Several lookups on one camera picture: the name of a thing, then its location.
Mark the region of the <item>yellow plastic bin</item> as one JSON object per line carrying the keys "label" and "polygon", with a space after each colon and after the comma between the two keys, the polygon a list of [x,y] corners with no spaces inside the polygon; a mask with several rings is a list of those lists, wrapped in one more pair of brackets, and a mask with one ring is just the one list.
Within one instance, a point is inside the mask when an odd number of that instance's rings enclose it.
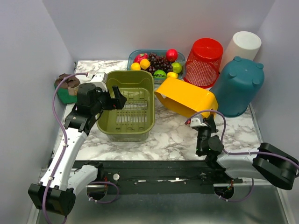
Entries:
{"label": "yellow plastic bin", "polygon": [[218,109],[212,92],[172,77],[164,80],[155,95],[167,109],[187,118],[199,111]]}

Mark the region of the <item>teal plastic bucket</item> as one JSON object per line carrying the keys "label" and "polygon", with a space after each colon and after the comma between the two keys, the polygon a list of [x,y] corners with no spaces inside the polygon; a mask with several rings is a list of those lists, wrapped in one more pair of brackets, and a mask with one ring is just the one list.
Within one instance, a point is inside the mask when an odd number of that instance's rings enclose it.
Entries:
{"label": "teal plastic bucket", "polygon": [[210,91],[226,117],[243,114],[264,83],[264,65],[235,56],[222,69]]}

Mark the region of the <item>red mesh basket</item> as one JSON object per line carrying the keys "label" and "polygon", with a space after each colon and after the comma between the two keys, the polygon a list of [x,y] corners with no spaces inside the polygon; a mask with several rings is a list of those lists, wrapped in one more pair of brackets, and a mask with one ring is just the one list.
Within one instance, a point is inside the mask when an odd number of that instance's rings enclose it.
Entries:
{"label": "red mesh basket", "polygon": [[219,76],[222,55],[223,47],[218,41],[198,39],[185,63],[184,81],[201,88],[212,87]]}

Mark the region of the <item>white cylindrical container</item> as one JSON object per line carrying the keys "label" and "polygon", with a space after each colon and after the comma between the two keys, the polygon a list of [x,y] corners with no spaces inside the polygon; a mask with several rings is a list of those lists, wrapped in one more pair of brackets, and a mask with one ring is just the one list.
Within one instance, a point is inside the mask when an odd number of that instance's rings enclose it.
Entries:
{"label": "white cylindrical container", "polygon": [[240,31],[235,33],[223,53],[219,72],[221,72],[225,65],[232,61],[235,56],[254,60],[261,45],[262,41],[260,37],[252,32]]}

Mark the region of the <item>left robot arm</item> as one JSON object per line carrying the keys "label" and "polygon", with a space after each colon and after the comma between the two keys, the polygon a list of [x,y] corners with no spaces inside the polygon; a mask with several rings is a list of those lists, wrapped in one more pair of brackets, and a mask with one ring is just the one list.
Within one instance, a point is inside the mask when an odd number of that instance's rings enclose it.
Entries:
{"label": "left robot arm", "polygon": [[126,97],[116,85],[112,90],[113,97],[93,83],[79,86],[77,102],[61,125],[63,137],[50,167],[40,182],[28,189],[33,204],[43,211],[46,219],[49,212],[68,216],[77,194],[89,183],[103,181],[104,169],[100,162],[87,162],[74,176],[70,174],[81,146],[102,113],[123,109]]}

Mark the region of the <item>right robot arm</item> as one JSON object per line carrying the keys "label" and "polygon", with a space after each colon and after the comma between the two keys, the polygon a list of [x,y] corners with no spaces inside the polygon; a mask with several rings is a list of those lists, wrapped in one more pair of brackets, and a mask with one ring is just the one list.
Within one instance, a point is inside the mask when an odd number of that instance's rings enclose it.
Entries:
{"label": "right robot arm", "polygon": [[229,179],[252,178],[267,180],[280,189],[291,190],[299,161],[279,148],[261,143],[257,150],[233,153],[225,150],[213,115],[196,115],[190,127],[197,130],[196,155],[204,156],[208,167],[216,170],[215,178],[221,183]]}

